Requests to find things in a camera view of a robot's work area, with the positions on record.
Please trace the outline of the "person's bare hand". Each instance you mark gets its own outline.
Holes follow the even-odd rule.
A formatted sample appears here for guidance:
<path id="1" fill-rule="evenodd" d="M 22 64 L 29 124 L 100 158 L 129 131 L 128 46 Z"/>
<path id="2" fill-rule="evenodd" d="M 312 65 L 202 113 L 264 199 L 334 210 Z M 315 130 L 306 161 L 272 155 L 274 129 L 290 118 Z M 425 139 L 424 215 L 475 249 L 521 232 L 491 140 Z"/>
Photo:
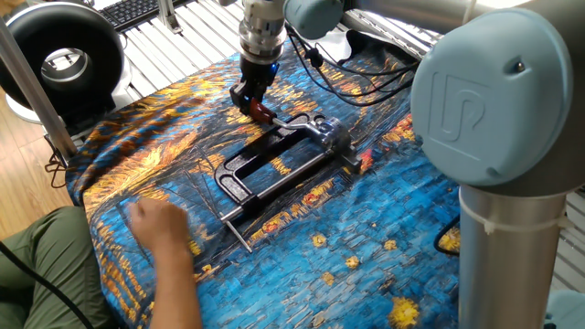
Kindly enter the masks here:
<path id="1" fill-rule="evenodd" d="M 141 198 L 129 206 L 131 232 L 155 258 L 188 251 L 185 210 L 172 203 Z"/>

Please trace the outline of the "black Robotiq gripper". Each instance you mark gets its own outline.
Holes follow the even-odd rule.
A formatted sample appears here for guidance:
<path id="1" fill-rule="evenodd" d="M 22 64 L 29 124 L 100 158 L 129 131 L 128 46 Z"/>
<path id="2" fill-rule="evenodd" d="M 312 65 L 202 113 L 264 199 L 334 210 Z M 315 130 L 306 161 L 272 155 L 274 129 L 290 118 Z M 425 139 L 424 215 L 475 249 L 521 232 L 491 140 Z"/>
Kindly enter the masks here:
<path id="1" fill-rule="evenodd" d="M 257 102 L 263 102 L 264 95 L 278 72 L 279 63 L 258 64 L 241 56 L 239 67 L 241 71 L 240 82 L 229 89 L 229 94 L 233 104 L 239 108 L 241 113 L 249 113 L 253 98 Z"/>

